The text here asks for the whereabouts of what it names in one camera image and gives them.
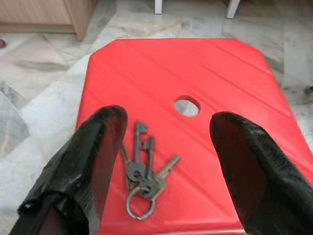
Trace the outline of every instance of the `metal ring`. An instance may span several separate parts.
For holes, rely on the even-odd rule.
[[[156,201],[155,199],[150,199],[150,202],[151,202],[151,205],[150,205],[150,208],[148,209],[148,211],[146,213],[144,213],[142,216],[137,216],[135,215],[132,211],[131,211],[131,199],[132,197],[138,193],[140,190],[149,190],[148,188],[146,187],[135,187],[132,191],[130,191],[130,193],[128,194],[127,196],[127,199],[126,199],[126,210],[128,212],[128,214],[134,218],[134,219],[139,219],[139,220],[143,220],[143,219],[146,219],[148,218],[152,213],[153,211],[155,210],[155,207],[156,207]]]

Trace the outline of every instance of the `red plastic stool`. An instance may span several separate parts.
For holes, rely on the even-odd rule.
[[[194,102],[194,117],[174,108]],[[154,170],[173,154],[182,160],[145,221],[126,212],[123,159],[117,157],[99,234],[243,234],[209,135],[212,114],[231,111],[261,125],[313,183],[313,157],[262,53],[235,39],[116,40],[90,60],[77,120],[117,104],[156,137]],[[139,201],[134,211],[144,209]]]

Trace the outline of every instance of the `wooden cabinet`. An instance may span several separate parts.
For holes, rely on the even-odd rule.
[[[0,31],[72,32],[82,40],[96,0],[0,0]]]

